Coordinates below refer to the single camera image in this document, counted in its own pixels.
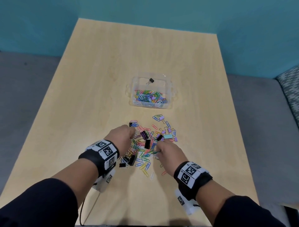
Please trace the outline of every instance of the houndstooth cushion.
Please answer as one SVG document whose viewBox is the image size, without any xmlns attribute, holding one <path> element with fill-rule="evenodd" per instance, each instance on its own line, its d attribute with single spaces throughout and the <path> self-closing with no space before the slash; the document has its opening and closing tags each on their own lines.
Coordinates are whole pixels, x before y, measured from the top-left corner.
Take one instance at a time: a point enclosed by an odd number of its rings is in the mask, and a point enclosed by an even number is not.
<svg viewBox="0 0 299 227">
<path fill-rule="evenodd" d="M 276 77 L 299 127 L 299 65 Z"/>
</svg>

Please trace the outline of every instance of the black sleeve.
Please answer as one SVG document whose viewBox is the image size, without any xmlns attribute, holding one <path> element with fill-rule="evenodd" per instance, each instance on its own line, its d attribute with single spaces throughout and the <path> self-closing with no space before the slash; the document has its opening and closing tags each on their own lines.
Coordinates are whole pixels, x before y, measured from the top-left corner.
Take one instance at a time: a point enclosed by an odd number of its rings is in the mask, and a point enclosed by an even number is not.
<svg viewBox="0 0 299 227">
<path fill-rule="evenodd" d="M 42 180 L 0 209 L 0 226 L 74 226 L 78 205 L 64 182 Z"/>
<path fill-rule="evenodd" d="M 247 196 L 233 196 L 226 200 L 215 218 L 214 227 L 285 227 Z"/>
</svg>

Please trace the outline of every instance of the wooden table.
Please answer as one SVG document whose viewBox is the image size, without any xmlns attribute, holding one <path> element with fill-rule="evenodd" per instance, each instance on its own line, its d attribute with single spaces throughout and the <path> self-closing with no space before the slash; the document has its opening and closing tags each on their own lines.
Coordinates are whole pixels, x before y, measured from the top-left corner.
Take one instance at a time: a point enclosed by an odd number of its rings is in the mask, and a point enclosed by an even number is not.
<svg viewBox="0 0 299 227">
<path fill-rule="evenodd" d="M 138 72 L 171 76 L 171 109 L 129 104 Z M 163 114 L 177 131 L 189 160 L 214 179 L 258 202 L 215 34 L 79 19 L 21 153 L 0 198 L 7 204 L 32 184 L 74 162 L 110 129 L 138 120 L 143 127 Z M 175 197 L 176 181 L 162 176 L 158 160 L 148 170 L 116 168 L 106 192 L 91 189 L 85 224 L 210 225 L 202 211 L 187 216 Z"/>
</svg>

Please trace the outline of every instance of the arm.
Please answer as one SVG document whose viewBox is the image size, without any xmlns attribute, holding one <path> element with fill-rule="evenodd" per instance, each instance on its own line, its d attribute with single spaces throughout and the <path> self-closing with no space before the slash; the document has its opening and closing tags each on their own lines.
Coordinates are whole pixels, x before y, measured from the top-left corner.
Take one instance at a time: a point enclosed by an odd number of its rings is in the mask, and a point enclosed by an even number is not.
<svg viewBox="0 0 299 227">
<path fill-rule="evenodd" d="M 111 130 L 104 139 L 113 142 L 119 155 L 123 156 L 134 133 L 135 128 L 123 125 Z M 61 226 L 74 226 L 78 208 L 95 180 L 101 176 L 99 163 L 101 161 L 95 156 L 91 161 L 80 158 L 52 178 L 34 184 L 0 209 L 0 225 L 54 226 L 59 223 Z"/>
<path fill-rule="evenodd" d="M 198 177 L 200 179 L 203 175 L 201 183 L 194 183 L 192 189 L 187 188 L 186 184 L 178 179 L 178 173 L 188 162 L 183 151 L 169 140 L 159 141 L 157 151 L 166 172 L 179 183 L 182 195 L 188 199 L 190 194 L 194 194 L 194 198 L 213 226 L 284 226 L 268 210 L 261 208 L 249 197 L 236 196 L 213 181 L 206 172 Z"/>
</svg>

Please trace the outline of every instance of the transparent container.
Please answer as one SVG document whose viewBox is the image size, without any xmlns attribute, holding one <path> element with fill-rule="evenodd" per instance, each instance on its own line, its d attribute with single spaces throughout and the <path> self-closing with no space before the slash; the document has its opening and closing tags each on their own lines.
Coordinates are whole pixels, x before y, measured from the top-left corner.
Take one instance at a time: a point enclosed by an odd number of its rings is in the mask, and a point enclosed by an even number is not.
<svg viewBox="0 0 299 227">
<path fill-rule="evenodd" d="M 132 81 L 132 103 L 134 106 L 167 109 L 171 107 L 172 83 L 170 78 L 158 73 L 140 73 Z"/>
</svg>

